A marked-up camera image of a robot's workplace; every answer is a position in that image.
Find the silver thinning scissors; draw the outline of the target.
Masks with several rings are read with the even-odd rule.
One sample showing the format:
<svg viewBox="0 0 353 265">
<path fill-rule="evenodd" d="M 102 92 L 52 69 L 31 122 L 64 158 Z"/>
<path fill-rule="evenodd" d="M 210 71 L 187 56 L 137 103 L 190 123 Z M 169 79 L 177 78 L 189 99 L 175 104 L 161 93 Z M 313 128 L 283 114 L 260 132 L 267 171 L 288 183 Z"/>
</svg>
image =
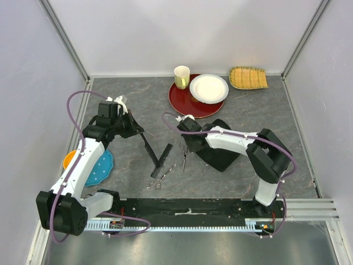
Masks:
<svg viewBox="0 0 353 265">
<path fill-rule="evenodd" d="M 181 170 L 182 170 L 182 172 L 185 172 L 185 165 L 186 165 L 186 158 L 187 158 L 187 154 L 188 154 L 188 147 L 185 144 L 183 144 L 183 143 L 180 143 L 179 147 L 181 148 L 181 150 L 183 152 L 183 160 L 182 160 Z"/>
</svg>

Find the black zip tool case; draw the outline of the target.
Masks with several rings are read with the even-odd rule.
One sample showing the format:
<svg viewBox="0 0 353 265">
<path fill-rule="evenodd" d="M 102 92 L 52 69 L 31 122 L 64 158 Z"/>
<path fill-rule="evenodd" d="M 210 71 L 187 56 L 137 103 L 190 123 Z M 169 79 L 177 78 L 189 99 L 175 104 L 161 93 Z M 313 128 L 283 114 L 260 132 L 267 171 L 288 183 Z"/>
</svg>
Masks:
<svg viewBox="0 0 353 265">
<path fill-rule="evenodd" d="M 216 119 L 210 124 L 205 124 L 205 126 L 206 129 L 215 126 L 220 126 L 223 129 L 231 129 L 229 125 L 221 119 Z M 193 129 L 193 131 L 201 131 L 202 126 L 197 122 L 196 127 L 197 129 Z M 202 144 L 199 150 L 194 149 L 192 152 L 196 153 L 204 162 L 219 172 L 224 172 L 236 160 L 236 158 L 240 156 L 239 153 L 233 151 L 211 148 L 207 143 Z"/>
</svg>

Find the silver hair scissors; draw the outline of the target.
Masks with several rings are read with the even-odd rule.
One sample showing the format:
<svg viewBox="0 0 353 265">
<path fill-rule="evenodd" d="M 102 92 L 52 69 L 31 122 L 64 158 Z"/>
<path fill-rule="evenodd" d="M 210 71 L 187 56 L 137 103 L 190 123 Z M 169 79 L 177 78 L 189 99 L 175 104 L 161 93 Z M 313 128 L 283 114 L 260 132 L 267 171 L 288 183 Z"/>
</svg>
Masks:
<svg viewBox="0 0 353 265">
<path fill-rule="evenodd" d="M 161 177 L 157 178 L 155 181 L 152 181 L 147 189 L 154 188 L 156 191 L 160 191 L 162 189 L 162 182 L 166 178 L 166 176 L 175 168 L 176 164 L 172 165 Z"/>
</svg>

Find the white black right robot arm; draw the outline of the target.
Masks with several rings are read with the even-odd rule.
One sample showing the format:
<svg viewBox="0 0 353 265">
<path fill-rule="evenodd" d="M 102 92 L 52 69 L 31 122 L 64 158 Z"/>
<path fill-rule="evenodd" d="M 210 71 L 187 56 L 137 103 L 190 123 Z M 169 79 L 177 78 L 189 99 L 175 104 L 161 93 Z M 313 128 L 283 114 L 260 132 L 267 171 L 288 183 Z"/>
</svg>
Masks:
<svg viewBox="0 0 353 265">
<path fill-rule="evenodd" d="M 176 120 L 189 151 L 215 170 L 224 172 L 241 155 L 249 158 L 260 178 L 253 212 L 261 218 L 272 212 L 279 181 L 293 156 L 271 130 L 238 132 L 221 119 L 201 126 L 192 115 L 179 116 Z"/>
</svg>

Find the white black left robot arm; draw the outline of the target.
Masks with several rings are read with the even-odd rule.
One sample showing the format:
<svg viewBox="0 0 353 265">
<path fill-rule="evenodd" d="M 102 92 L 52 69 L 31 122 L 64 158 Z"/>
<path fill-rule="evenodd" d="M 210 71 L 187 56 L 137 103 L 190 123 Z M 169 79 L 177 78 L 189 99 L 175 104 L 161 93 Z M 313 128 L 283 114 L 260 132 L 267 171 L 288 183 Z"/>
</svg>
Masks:
<svg viewBox="0 0 353 265">
<path fill-rule="evenodd" d="M 41 226 L 51 232 L 80 235 L 88 220 L 105 213 L 109 217 L 121 211 L 118 192 L 100 189 L 81 199 L 85 183 L 98 159 L 115 136 L 123 139 L 143 133 L 122 97 L 105 100 L 98 114 L 81 133 L 78 149 L 59 180 L 48 191 L 40 191 L 36 206 Z"/>
</svg>

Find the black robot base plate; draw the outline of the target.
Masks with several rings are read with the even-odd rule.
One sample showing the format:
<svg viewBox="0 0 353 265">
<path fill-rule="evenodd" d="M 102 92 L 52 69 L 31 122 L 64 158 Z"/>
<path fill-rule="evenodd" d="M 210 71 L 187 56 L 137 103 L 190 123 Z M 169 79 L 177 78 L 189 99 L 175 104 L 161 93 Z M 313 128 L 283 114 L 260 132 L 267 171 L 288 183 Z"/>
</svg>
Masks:
<svg viewBox="0 0 353 265">
<path fill-rule="evenodd" d="M 118 202 L 115 214 L 145 219 L 151 225 L 241 225 L 245 219 L 281 219 L 284 203 L 264 207 L 243 199 L 128 198 Z"/>
</svg>

